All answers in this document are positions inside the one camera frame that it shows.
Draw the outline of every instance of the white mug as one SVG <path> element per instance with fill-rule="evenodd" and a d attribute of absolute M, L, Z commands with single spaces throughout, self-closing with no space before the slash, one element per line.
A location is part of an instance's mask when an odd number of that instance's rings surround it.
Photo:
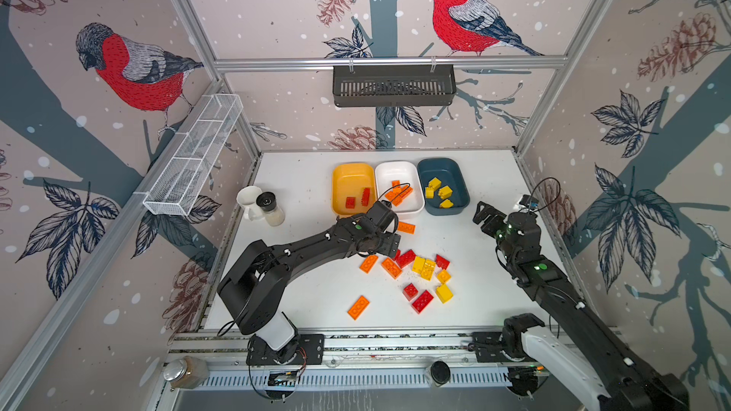
<path fill-rule="evenodd" d="M 246 219 L 255 221 L 264 217 L 264 212 L 257 205 L 257 197 L 261 194 L 261 188 L 256 186 L 247 186 L 238 191 L 236 203 L 243 208 L 243 216 Z"/>

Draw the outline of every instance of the white table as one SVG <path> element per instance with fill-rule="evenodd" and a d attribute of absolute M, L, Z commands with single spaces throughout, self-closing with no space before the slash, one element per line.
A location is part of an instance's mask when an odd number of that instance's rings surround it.
<path fill-rule="evenodd" d="M 262 239 L 271 246 L 286 244 L 314 235 L 335 222 L 330 207 L 333 169 L 345 162 L 366 162 L 375 168 L 380 162 L 408 160 L 415 165 L 426 158 L 451 158 L 460 165 L 470 196 L 470 205 L 460 215 L 432 216 L 422 211 L 407 222 L 416 225 L 416 234 L 401 233 L 399 249 L 413 249 L 434 260 L 436 254 L 452 263 L 447 284 L 454 298 L 446 304 L 434 294 L 439 285 L 436 272 L 426 282 L 410 267 L 394 280 L 380 266 L 369 274 L 358 267 L 362 258 L 334 260 L 289 283 L 279 310 L 298 328 L 468 328 L 502 325 L 506 317 L 533 312 L 547 322 L 545 313 L 511 280 L 496 261 L 495 241 L 472 223 L 478 201 L 510 213 L 517 200 L 527 194 L 510 151 L 353 151 L 265 153 L 255 185 L 270 190 L 287 214 L 284 224 L 270 227 L 264 220 L 242 220 L 227 259 L 224 274 L 249 243 Z M 563 268 L 543 221 L 543 254 Z M 428 289 L 434 300 L 417 315 L 401 290 L 412 282 L 419 292 Z M 370 305 L 353 321 L 348 309 L 361 295 Z M 206 329 L 218 329 L 232 319 L 220 297 L 215 296 L 206 320 Z"/>

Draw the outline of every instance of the bird wing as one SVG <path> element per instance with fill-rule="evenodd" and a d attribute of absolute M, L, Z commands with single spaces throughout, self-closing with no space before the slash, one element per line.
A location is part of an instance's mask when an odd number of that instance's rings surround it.
<path fill-rule="evenodd" d="M 449 8 L 450 16 L 461 27 L 481 33 L 500 17 L 497 7 L 487 0 L 467 0 Z"/>

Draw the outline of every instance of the jar lid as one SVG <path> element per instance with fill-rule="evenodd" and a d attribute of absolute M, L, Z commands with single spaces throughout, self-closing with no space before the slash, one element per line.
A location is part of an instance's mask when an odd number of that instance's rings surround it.
<path fill-rule="evenodd" d="M 162 371 L 162 377 L 166 381 L 175 381 L 181 378 L 187 370 L 186 362 L 182 359 L 176 359 L 165 366 L 165 370 Z"/>
<path fill-rule="evenodd" d="M 276 197 L 274 193 L 263 193 L 257 197 L 257 205 L 263 212 L 271 212 L 276 208 Z"/>

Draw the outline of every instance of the yellow lego brick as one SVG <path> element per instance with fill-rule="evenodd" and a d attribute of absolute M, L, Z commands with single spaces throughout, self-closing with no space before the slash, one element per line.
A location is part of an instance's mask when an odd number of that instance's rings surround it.
<path fill-rule="evenodd" d="M 434 190 L 437 190 L 438 188 L 442 187 L 442 182 L 438 180 L 437 178 L 432 178 L 431 181 L 429 181 L 429 187 L 431 187 Z"/>
<path fill-rule="evenodd" d="M 414 259 L 414 266 L 412 267 L 412 271 L 414 273 L 421 274 L 421 271 L 424 268 L 424 262 L 425 262 L 424 258 L 416 256 L 416 258 Z"/>
<path fill-rule="evenodd" d="M 439 300 L 442 301 L 442 303 L 447 303 L 454 294 L 450 290 L 450 288 L 447 287 L 446 284 L 443 284 L 436 288 L 436 296 L 439 297 Z"/>
<path fill-rule="evenodd" d="M 439 196 L 443 199 L 449 198 L 452 196 L 452 188 L 449 186 L 444 186 L 439 190 Z"/>
<path fill-rule="evenodd" d="M 447 281 L 449 281 L 450 279 L 452 279 L 452 275 L 451 275 L 451 274 L 449 274 L 449 273 L 447 273 L 447 270 L 442 270 L 442 271 L 440 271 L 440 272 L 439 272 L 439 273 L 438 273 L 438 274 L 436 275 L 436 278 L 437 278 L 437 279 L 439 280 L 439 282 L 441 282 L 442 284 L 447 284 Z"/>
<path fill-rule="evenodd" d="M 431 275 L 434 274 L 434 267 L 436 267 L 436 262 L 433 260 L 426 260 L 424 262 L 424 267 L 421 269 L 421 277 L 427 281 L 431 281 Z"/>

